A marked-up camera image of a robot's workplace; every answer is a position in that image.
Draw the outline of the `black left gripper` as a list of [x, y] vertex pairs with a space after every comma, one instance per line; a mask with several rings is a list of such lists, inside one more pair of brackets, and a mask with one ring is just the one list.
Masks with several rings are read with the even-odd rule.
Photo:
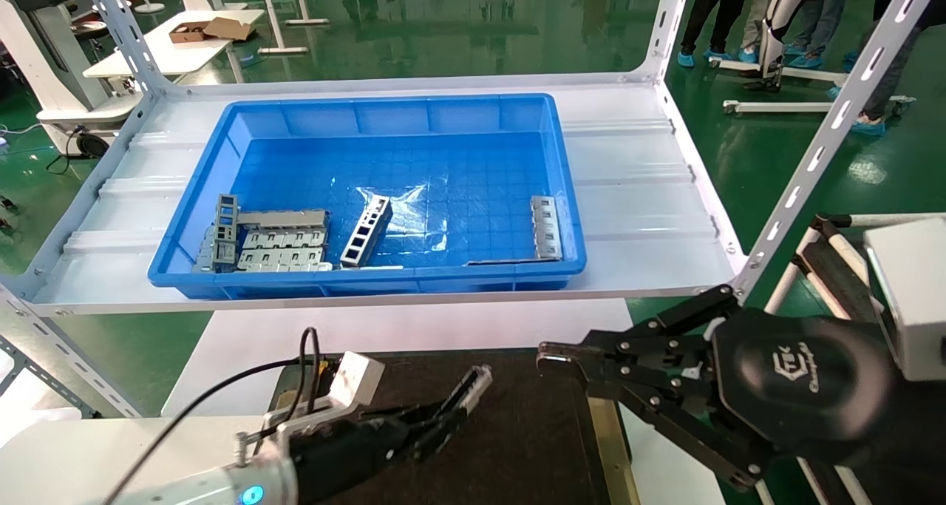
[[298, 503], [321, 503], [381, 474], [406, 442], [406, 458], [423, 462], [436, 455], [469, 420], [465, 407], [410, 405], [392, 416], [332, 421], [288, 441]]

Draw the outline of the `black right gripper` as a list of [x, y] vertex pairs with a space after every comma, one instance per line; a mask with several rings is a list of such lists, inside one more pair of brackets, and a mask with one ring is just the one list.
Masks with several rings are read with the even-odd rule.
[[[721, 284], [624, 332], [591, 330], [575, 344], [544, 341], [537, 369], [587, 380], [587, 394], [625, 405], [740, 491], [764, 477], [776, 452], [830, 464], [861, 464], [878, 454], [894, 407], [889, 396], [899, 383], [881, 329], [827, 316], [740, 309], [733, 288]], [[725, 319], [710, 344], [706, 327]], [[670, 373], [706, 364], [712, 347], [722, 405], [774, 450], [733, 440], [654, 387], [603, 380], [612, 373], [638, 383], [662, 382]]]

